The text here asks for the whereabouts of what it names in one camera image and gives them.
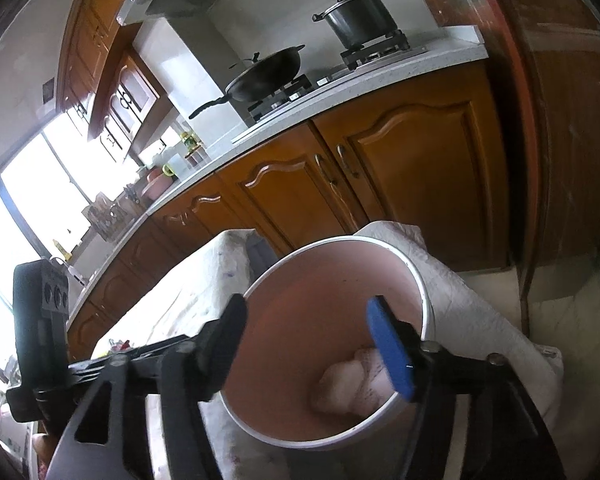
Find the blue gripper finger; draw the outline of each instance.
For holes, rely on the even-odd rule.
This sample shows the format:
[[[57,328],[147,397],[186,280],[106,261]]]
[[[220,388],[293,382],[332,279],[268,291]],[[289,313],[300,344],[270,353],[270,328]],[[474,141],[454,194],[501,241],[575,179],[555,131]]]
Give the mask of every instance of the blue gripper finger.
[[[387,315],[387,309],[389,306],[384,297],[371,298],[366,302],[366,323],[380,351],[394,390],[405,400],[411,400],[415,390],[413,364],[392,325],[390,315]]]

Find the gas stove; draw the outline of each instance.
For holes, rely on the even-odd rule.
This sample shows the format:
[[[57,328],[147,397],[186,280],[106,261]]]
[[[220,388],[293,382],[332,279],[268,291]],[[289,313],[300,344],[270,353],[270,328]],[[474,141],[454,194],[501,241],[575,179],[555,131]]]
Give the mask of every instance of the gas stove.
[[[277,117],[283,110],[289,110],[336,85],[410,57],[424,54],[426,51],[424,46],[411,48],[405,35],[398,30],[388,38],[360,50],[343,52],[344,63],[334,67],[328,76],[319,79],[315,84],[304,74],[298,76],[275,94],[249,106],[249,113],[256,123],[269,121]],[[251,128],[232,139],[232,142],[244,139],[250,134],[250,131]]]
[[[302,74],[296,77],[291,83],[283,86],[275,94],[265,97],[262,101],[255,102],[249,106],[248,110],[251,117],[258,122],[270,113],[278,110],[281,106],[295,101],[313,90],[315,90],[314,85],[309,81],[307,76]]]
[[[349,70],[355,70],[370,61],[381,59],[395,52],[410,50],[409,41],[401,30],[387,34],[384,40],[377,41],[356,50],[345,50],[340,54],[342,61]]]

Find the bottle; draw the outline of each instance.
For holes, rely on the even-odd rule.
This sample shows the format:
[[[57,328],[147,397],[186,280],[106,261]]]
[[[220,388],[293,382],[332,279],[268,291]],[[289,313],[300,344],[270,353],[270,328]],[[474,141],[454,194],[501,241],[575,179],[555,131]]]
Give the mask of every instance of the bottle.
[[[64,260],[66,262],[68,262],[71,259],[71,253],[64,250],[64,247],[62,247],[60,242],[58,240],[56,240],[55,238],[54,238],[53,242],[54,242],[54,245],[56,246],[56,249],[58,249],[58,251],[60,251],[60,254],[62,254],[62,257],[64,258]]]
[[[189,150],[189,153],[193,152],[200,145],[200,140],[198,140],[198,137],[193,130],[182,132],[180,134],[180,138],[182,139],[183,144]]]

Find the screw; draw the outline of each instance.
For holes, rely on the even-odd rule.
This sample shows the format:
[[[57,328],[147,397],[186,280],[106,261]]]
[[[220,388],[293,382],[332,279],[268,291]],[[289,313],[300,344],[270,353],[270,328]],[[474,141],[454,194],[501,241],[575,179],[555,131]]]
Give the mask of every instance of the screw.
[[[420,348],[426,353],[437,354],[442,349],[442,346],[436,341],[423,341],[420,343]]]
[[[111,363],[111,366],[122,366],[126,363],[126,356],[115,354],[111,357],[109,362]]]
[[[493,353],[487,355],[487,361],[494,366],[504,366],[507,364],[507,358],[502,354]]]
[[[193,341],[183,341],[178,345],[178,349],[176,352],[179,354],[188,354],[193,352],[193,349],[196,347],[196,344]]]

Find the stove burner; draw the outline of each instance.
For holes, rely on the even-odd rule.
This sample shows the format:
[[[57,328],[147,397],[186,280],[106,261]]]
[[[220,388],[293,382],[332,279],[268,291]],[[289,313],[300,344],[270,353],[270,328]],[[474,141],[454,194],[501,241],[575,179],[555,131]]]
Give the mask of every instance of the stove burner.
[[[409,50],[409,41],[403,31],[396,30],[386,38],[360,50],[345,50],[340,55],[349,70],[355,70],[359,65],[378,59],[399,50]]]
[[[249,106],[249,113],[251,117],[258,122],[273,110],[280,108],[289,101],[295,101],[296,99],[307,95],[312,90],[314,90],[314,86],[311,84],[311,81],[309,81],[307,76],[302,74],[274,94]]]

